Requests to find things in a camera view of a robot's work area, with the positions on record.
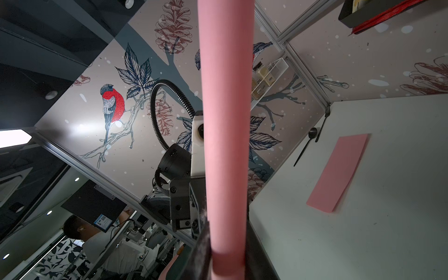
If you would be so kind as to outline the spice jar silver lid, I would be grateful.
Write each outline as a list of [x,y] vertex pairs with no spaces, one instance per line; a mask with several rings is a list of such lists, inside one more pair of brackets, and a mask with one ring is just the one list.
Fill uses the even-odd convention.
[[275,81],[276,78],[271,74],[268,74],[268,76],[263,80],[252,79],[252,98],[254,100],[261,99],[269,90],[270,86],[274,84]]

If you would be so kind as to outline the black fork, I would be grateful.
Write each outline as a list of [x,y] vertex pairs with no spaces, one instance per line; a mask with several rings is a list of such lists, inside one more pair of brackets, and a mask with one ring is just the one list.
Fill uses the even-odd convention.
[[317,137],[316,137],[315,142],[318,142],[318,141],[319,141],[320,136],[321,136],[322,131],[323,131],[323,128],[324,128],[324,125],[325,125],[325,123],[326,123],[326,120],[327,120],[327,118],[330,116],[330,114],[331,114],[331,107],[329,106],[329,107],[327,107],[327,108],[325,109],[324,120],[323,120],[323,122],[322,122],[321,127],[318,129],[318,134],[317,134]]

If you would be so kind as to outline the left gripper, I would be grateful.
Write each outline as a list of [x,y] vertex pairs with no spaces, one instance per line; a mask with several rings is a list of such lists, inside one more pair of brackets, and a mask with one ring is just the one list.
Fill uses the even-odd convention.
[[199,238],[206,220],[205,183],[205,177],[177,178],[170,182],[170,215],[174,231],[190,229],[192,238]]

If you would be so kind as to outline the black ladle spoon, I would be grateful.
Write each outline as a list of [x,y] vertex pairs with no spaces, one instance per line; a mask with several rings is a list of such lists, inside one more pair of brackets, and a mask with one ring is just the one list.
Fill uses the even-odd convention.
[[309,146],[310,142],[315,139],[317,137],[318,134],[318,129],[316,127],[313,127],[309,132],[308,132],[308,141],[305,144],[305,146],[303,147],[301,153],[299,154],[297,160],[294,163],[294,167],[297,165],[297,163],[299,162],[299,160],[301,159],[301,157],[303,156],[305,150],[307,149],[307,147]]

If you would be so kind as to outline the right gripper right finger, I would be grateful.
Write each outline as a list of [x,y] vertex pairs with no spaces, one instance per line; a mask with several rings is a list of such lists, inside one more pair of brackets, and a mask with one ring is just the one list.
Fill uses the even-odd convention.
[[279,276],[268,257],[254,227],[247,221],[246,253],[245,253],[245,279],[246,280],[279,280]]

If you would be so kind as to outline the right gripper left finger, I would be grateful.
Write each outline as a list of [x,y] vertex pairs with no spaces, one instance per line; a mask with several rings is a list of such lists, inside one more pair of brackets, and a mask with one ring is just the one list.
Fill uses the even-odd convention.
[[210,280],[211,258],[210,224],[205,224],[180,279]]

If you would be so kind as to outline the clear acrylic wall shelf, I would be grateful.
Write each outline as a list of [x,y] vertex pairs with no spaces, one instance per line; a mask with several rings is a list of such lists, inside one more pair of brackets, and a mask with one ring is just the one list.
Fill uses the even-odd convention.
[[287,71],[289,65],[284,58],[279,58],[271,63],[263,64],[259,62],[253,68],[251,109],[261,101],[268,91],[275,85],[280,77]]

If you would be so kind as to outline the spice jar dark lid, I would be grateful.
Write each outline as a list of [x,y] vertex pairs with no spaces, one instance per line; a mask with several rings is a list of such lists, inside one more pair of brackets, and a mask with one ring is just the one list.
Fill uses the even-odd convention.
[[259,77],[260,80],[265,79],[268,74],[269,74],[269,70],[268,68],[262,63],[259,62],[254,68],[253,71],[255,72],[255,74]]

